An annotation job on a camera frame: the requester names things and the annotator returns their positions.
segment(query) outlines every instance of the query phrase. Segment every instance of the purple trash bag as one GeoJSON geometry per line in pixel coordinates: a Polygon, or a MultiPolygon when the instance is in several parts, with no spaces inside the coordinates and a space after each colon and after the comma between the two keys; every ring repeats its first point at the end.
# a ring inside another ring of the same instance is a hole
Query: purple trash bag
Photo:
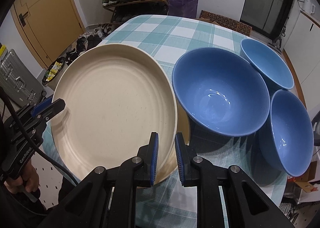
{"type": "Polygon", "coordinates": [[[198,0],[169,0],[168,15],[196,18],[198,0]]]}

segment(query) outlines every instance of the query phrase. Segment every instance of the beige plate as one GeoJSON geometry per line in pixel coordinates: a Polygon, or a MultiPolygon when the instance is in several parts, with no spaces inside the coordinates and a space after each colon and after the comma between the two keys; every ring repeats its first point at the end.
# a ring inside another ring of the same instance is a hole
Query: beige plate
{"type": "MultiPolygon", "coordinates": [[[[186,145],[189,145],[190,143],[190,122],[187,113],[184,111],[184,109],[181,107],[179,102],[177,101],[177,107],[178,107],[178,127],[177,127],[177,133],[181,132],[183,135],[184,143],[186,145]]],[[[161,181],[165,180],[167,177],[169,177],[178,167],[177,164],[177,156],[176,156],[176,149],[173,145],[171,153],[161,168],[161,170],[156,175],[156,181],[155,184],[160,183],[161,181]]]]}
{"type": "Polygon", "coordinates": [[[171,153],[177,105],[160,65],[146,52],[124,44],[95,47],[61,77],[53,100],[66,102],[51,120],[55,146],[79,179],[97,166],[119,166],[159,134],[157,172],[171,153]]]}

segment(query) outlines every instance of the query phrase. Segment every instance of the metal screw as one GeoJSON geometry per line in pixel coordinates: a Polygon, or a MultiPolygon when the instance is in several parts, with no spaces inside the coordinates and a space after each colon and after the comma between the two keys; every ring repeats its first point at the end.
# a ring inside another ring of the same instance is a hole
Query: metal screw
{"type": "Polygon", "coordinates": [[[140,163],[141,162],[141,158],[138,156],[134,156],[131,161],[135,164],[140,163]]]}
{"type": "Polygon", "coordinates": [[[194,158],[193,158],[193,161],[194,162],[196,162],[196,163],[201,163],[202,162],[202,157],[200,157],[200,156],[195,156],[194,158]]]}
{"type": "Polygon", "coordinates": [[[234,173],[238,173],[240,171],[240,167],[238,167],[237,165],[232,165],[230,167],[230,170],[234,173]]]}
{"type": "Polygon", "coordinates": [[[96,174],[101,174],[101,173],[103,173],[103,171],[104,171],[104,167],[103,167],[103,166],[97,166],[97,167],[94,169],[94,172],[95,172],[96,174]]]}

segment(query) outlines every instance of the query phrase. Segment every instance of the silver suitcase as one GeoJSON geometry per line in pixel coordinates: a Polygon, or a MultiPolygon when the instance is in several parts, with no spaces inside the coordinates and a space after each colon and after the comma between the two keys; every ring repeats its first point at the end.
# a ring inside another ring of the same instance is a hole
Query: silver suitcase
{"type": "Polygon", "coordinates": [[[11,49],[0,56],[0,85],[19,106],[42,100],[44,88],[11,49]]]}

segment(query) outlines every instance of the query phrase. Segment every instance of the human hand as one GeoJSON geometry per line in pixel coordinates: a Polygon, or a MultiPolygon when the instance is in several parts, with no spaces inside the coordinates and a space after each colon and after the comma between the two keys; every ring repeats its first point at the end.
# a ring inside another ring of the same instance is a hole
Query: human hand
{"type": "Polygon", "coordinates": [[[31,160],[25,165],[22,175],[19,176],[16,180],[12,178],[7,178],[4,182],[6,188],[12,194],[20,192],[19,186],[23,184],[23,181],[27,181],[25,189],[28,193],[37,191],[39,187],[39,176],[36,172],[36,169],[32,166],[31,160]]]}

